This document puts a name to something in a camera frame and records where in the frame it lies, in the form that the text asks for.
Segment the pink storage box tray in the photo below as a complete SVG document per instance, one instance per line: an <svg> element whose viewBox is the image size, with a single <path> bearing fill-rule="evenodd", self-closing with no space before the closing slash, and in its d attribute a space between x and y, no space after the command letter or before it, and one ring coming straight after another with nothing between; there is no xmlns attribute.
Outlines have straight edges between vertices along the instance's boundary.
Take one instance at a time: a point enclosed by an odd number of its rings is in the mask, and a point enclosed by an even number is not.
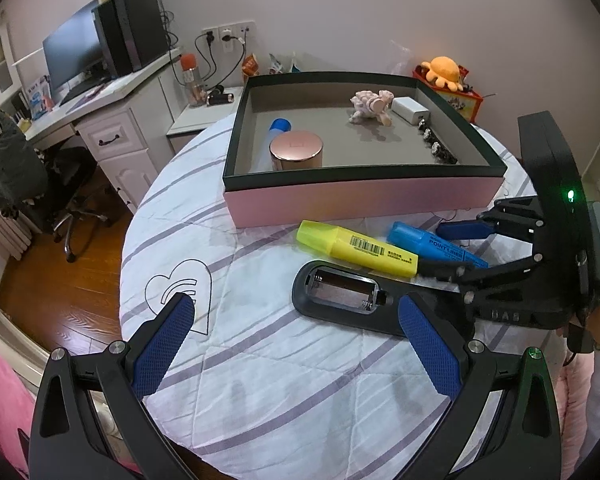
<svg viewBox="0 0 600 480"><path fill-rule="evenodd" d="M455 158L432 154L418 128L352 124L356 92L388 90L429 110L428 127ZM323 142L321 166L275 169L268 130L284 118ZM224 200L238 228L302 220L400 216L490 204L505 162L459 112L415 78L353 72L255 76L236 112L223 172Z"/></svg>

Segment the pink bed blanket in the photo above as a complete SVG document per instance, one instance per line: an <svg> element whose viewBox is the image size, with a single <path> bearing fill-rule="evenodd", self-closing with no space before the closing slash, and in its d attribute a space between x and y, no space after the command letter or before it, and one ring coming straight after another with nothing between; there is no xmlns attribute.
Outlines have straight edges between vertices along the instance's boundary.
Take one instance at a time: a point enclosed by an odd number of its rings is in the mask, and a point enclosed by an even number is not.
<svg viewBox="0 0 600 480"><path fill-rule="evenodd" d="M0 452L23 479L29 466L20 434L30 436L33 411L32 394L0 356Z"/></svg>

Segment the black remote control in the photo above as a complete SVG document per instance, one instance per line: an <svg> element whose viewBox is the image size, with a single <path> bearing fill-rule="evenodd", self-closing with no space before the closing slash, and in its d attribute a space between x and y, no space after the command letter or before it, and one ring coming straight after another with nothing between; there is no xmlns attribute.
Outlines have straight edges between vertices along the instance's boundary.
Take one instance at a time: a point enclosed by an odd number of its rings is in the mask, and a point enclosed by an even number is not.
<svg viewBox="0 0 600 480"><path fill-rule="evenodd" d="M475 333L457 292L373 276L322 260L302 266L291 289L294 307L308 318L398 337L404 335L398 315L404 296L451 323L464 338Z"/></svg>

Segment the orange octopus plush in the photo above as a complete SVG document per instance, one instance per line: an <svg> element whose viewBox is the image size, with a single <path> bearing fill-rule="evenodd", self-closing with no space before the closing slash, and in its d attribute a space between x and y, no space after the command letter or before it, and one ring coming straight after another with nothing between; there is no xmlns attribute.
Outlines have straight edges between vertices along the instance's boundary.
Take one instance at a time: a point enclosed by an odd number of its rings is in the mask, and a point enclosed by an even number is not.
<svg viewBox="0 0 600 480"><path fill-rule="evenodd" d="M460 66L452 58L437 56L431 61L421 62L420 67L424 71L426 81L434 84L437 88L448 88L453 92L464 90Z"/></svg>

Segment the wall power socket strip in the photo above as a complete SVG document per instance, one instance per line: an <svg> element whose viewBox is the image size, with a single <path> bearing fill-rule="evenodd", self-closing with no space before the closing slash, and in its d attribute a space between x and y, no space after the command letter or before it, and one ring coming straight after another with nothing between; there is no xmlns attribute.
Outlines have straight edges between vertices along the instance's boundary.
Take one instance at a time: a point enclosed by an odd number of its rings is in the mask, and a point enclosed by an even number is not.
<svg viewBox="0 0 600 480"><path fill-rule="evenodd" d="M227 35L245 39L256 31L257 25L255 21L242 21L219 26L207 26L201 29L203 35L208 35L209 32L212 32L215 41L222 41L222 38Z"/></svg>

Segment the black keyboard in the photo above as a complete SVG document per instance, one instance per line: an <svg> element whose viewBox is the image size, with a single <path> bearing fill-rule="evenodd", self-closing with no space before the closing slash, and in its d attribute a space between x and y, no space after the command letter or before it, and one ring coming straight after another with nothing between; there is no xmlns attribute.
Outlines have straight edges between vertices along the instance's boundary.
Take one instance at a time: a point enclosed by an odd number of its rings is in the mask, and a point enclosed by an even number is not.
<svg viewBox="0 0 600 480"><path fill-rule="evenodd" d="M83 96L84 94L88 94L89 96L92 93L97 94L98 92L101 92L102 89L110 83L110 81L112 81L110 76L85 79L69 90L69 92L60 101L60 105L65 105L66 103L78 98L79 96Z"/></svg>

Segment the clear bottle blue cap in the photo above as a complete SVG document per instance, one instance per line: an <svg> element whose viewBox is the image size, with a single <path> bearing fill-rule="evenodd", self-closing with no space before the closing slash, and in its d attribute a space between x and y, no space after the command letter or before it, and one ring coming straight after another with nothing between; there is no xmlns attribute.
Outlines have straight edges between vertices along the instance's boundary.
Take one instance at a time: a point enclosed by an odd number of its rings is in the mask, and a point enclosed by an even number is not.
<svg viewBox="0 0 600 480"><path fill-rule="evenodd" d="M272 142L281 134L291 130L291 122L286 118L279 117L272 121L268 133L258 151L258 156L254 159L251 166L252 172L272 171L273 162L271 154Z"/></svg>

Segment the low black-top side cabinet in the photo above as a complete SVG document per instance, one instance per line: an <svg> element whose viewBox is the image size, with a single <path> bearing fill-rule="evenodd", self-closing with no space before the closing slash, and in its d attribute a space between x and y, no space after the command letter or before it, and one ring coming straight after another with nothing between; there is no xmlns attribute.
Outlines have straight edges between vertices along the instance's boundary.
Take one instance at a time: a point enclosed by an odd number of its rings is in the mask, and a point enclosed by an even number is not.
<svg viewBox="0 0 600 480"><path fill-rule="evenodd" d="M239 100L242 97L242 88L228 88L226 92L234 94L233 102L213 106L189 106L175 119L174 124L166 134L175 154L178 154L201 131L236 112Z"/></svg>

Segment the rose gold round jar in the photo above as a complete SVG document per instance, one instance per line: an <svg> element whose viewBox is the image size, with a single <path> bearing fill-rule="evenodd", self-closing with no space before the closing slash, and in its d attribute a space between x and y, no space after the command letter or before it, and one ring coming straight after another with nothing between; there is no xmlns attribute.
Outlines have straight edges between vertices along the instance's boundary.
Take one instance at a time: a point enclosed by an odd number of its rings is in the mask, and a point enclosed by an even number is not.
<svg viewBox="0 0 600 480"><path fill-rule="evenodd" d="M270 155L275 170L321 168L322 139L309 131L291 130L276 136L270 143Z"/></svg>

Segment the black computer monitor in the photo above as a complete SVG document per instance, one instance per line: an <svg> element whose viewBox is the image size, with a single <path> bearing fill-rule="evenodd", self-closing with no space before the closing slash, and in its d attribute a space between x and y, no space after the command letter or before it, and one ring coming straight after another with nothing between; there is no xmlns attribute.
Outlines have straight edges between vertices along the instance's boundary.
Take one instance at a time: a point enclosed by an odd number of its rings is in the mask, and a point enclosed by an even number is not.
<svg viewBox="0 0 600 480"><path fill-rule="evenodd" d="M83 80L110 76L94 22L96 6L98 0L82 6L44 39L43 51L53 92L80 75Z"/></svg>

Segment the blue highlighter marker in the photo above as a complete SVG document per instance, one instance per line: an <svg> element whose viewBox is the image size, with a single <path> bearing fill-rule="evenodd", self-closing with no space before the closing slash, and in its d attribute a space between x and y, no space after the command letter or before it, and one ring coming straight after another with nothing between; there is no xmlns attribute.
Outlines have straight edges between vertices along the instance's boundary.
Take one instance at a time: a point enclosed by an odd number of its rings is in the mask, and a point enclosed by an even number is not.
<svg viewBox="0 0 600 480"><path fill-rule="evenodd" d="M387 243L426 260L462 262L483 269L489 266L483 258L468 252L467 249L400 221L393 223L387 235Z"/></svg>

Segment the yellow highlighter marker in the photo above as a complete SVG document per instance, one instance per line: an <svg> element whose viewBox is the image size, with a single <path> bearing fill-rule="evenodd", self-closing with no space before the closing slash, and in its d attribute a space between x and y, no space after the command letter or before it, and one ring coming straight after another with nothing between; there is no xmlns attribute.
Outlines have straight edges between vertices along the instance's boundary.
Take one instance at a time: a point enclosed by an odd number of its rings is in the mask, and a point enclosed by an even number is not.
<svg viewBox="0 0 600 480"><path fill-rule="evenodd" d="M341 226L303 220L297 240L326 256L398 278L418 272L418 255Z"/></svg>

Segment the black office chair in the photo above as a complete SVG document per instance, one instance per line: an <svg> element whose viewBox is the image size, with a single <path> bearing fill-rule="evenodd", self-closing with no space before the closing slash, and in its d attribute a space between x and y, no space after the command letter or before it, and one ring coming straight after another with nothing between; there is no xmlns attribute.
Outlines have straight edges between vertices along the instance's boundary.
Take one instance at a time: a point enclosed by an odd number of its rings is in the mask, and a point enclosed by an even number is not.
<svg viewBox="0 0 600 480"><path fill-rule="evenodd" d="M74 225L79 220L90 217L98 219L105 226L111 221L106 214L86 203L100 191L106 191L108 184L94 188L92 192L83 193L83 189L92 183L95 177L97 162L87 148L50 148L43 152L43 164L47 172L45 191L33 198L27 198L15 211L30 221L36 228L52 234L55 243L64 243L64 255L68 263L76 261L76 254L71 248L71 237Z"/></svg>

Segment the white charger block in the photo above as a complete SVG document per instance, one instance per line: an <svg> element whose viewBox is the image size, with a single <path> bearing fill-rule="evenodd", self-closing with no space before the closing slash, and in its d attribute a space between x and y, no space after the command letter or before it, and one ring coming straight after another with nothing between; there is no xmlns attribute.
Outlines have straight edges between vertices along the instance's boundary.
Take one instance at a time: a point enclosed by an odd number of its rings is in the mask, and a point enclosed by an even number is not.
<svg viewBox="0 0 600 480"><path fill-rule="evenodd" d="M408 96L394 98L391 104L394 114L406 120L412 126L418 126L421 122L426 124L429 119L430 111L419 102Z"/></svg>

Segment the dark jacket on chair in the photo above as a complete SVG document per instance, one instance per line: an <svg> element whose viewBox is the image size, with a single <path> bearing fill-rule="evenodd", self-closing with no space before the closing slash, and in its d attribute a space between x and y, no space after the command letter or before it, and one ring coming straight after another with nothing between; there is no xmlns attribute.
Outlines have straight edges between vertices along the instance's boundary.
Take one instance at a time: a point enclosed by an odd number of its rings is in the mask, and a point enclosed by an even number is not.
<svg viewBox="0 0 600 480"><path fill-rule="evenodd" d="M47 172L17 124L0 110L0 211L42 195Z"/></svg>

